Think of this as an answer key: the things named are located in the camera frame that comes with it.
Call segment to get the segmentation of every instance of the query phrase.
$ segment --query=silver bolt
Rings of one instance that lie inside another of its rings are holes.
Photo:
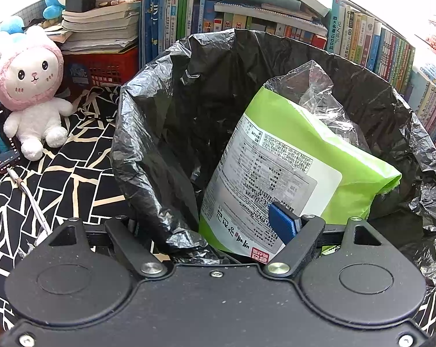
[[[213,278],[221,278],[224,275],[224,272],[219,271],[219,270],[213,270],[210,272],[210,277]]]
[[[158,274],[162,271],[162,264],[159,262],[146,262],[142,264],[141,271],[144,274]]]
[[[290,271],[290,266],[283,262],[270,263],[267,268],[271,274],[287,274]]]
[[[412,335],[406,334],[399,338],[398,344],[400,347],[411,347],[414,343]]]
[[[24,347],[34,347],[35,345],[35,340],[28,334],[22,334],[18,338],[18,342]]]

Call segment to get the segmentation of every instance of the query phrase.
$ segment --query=blue gripper pad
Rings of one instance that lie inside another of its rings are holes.
[[[285,245],[300,232],[301,219],[278,202],[269,205],[268,218],[269,225]]]

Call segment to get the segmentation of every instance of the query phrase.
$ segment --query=black plastic bag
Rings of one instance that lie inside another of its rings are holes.
[[[180,40],[122,87],[112,166],[141,227],[177,261],[216,263],[196,232],[203,191],[258,89],[309,60],[331,78],[333,96],[362,130],[371,153],[402,173],[398,188],[376,197],[369,222],[423,273],[429,265],[434,274],[436,149],[415,114],[371,71],[256,31]]]

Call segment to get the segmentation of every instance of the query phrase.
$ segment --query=plush toy face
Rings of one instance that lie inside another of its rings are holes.
[[[47,48],[31,48],[15,57],[6,71],[6,91],[11,98],[27,100],[42,94],[57,81],[59,62]]]

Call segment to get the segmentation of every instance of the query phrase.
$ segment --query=white plush toy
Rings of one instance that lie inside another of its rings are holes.
[[[0,47],[0,102],[13,111],[4,123],[4,133],[9,138],[17,136],[27,159],[38,160],[43,140],[50,147],[60,147],[68,137],[60,115],[70,116],[73,106],[54,97],[62,82],[64,59],[38,26],[30,27],[17,43],[2,36]]]

